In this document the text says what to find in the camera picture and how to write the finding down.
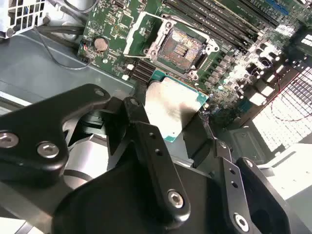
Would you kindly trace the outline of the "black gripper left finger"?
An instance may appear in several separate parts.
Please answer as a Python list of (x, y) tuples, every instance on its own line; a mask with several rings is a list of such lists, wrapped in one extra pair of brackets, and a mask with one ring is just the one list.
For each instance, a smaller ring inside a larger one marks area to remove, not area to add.
[(111, 98), (102, 88), (85, 84), (0, 118), (7, 136), (0, 147), (0, 176), (30, 185), (53, 185), (69, 160), (66, 122), (98, 110), (104, 115), (109, 153), (116, 168), (135, 157), (147, 174), (164, 223), (183, 223), (191, 206), (159, 129), (149, 123), (133, 97)]

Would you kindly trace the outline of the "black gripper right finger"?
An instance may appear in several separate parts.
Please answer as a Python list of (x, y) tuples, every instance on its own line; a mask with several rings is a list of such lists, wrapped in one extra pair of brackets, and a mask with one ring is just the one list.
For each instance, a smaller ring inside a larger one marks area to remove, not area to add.
[(184, 114), (182, 135), (192, 164), (182, 175), (196, 234), (289, 234), (288, 205), (245, 158), (232, 160), (199, 114)]

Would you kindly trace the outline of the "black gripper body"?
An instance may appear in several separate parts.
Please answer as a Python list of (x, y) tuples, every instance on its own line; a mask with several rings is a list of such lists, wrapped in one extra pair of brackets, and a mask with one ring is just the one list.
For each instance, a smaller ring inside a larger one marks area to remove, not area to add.
[(167, 229), (149, 178), (133, 157), (72, 191), (55, 211), (55, 234), (227, 234), (220, 189), (208, 176), (176, 170), (191, 204), (190, 217)]

